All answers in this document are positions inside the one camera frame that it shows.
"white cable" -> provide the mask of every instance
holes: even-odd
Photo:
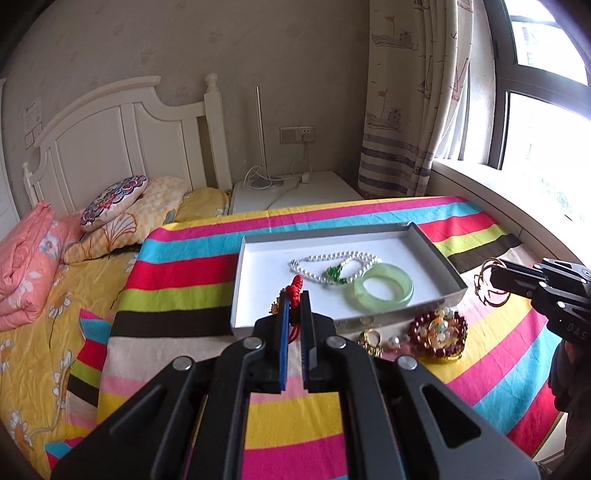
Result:
[[[275,200],[273,200],[268,206],[267,208],[265,208],[265,210],[268,210],[269,208],[271,208],[273,205],[275,205],[286,193],[292,191],[293,189],[296,189],[298,187],[298,185],[300,184],[300,182],[298,182],[296,185],[294,185],[293,187],[287,189],[286,191],[284,191],[281,195],[279,195]]]
[[[252,185],[249,185],[249,182],[251,181],[251,172],[253,172],[253,170],[254,170],[254,174],[256,176],[258,176],[264,180],[267,180],[269,182],[269,184],[265,185],[264,187],[253,187]],[[260,165],[255,165],[254,167],[251,167],[246,172],[246,175],[244,176],[244,188],[250,188],[253,190],[265,190],[265,189],[269,188],[271,185],[273,185],[273,182],[272,182],[269,174]]]
[[[310,163],[310,151],[309,151],[309,143],[308,142],[304,142],[304,154],[302,155],[302,159],[301,160],[296,160],[297,155],[294,157],[293,161],[291,162],[291,167],[290,167],[290,172],[292,175],[299,175],[301,177],[301,173],[295,173],[294,172],[294,165],[296,163],[305,163],[306,166],[304,168],[304,171],[302,173],[305,173],[306,171],[309,170],[309,173],[312,173],[312,165]]]

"window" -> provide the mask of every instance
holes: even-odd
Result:
[[[489,165],[591,228],[591,61],[538,0],[485,0],[495,57]]]

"white headboard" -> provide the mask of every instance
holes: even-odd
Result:
[[[22,165],[34,206],[53,205],[61,217],[84,209],[112,183],[134,174],[178,177],[187,187],[207,186],[197,117],[205,116],[217,187],[232,188],[217,75],[205,77],[203,102],[166,106],[154,87],[160,77],[110,83],[58,113],[35,140],[39,168]]]

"yellow floral bedsheet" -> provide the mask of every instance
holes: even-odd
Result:
[[[137,254],[60,265],[41,316],[0,332],[0,419],[32,463],[49,478],[44,445],[65,437],[68,367],[83,344],[83,308],[112,321]]]

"wall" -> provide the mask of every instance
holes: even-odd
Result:
[[[161,75],[168,105],[202,99],[203,78],[219,76],[234,181],[259,163],[254,87],[260,85],[267,159],[289,173],[302,145],[279,145],[279,127],[315,125],[315,170],[334,169],[355,183],[368,70],[367,0],[56,0],[13,52],[2,135],[19,213],[30,205],[21,165],[22,112],[41,96],[43,121],[110,82]]]

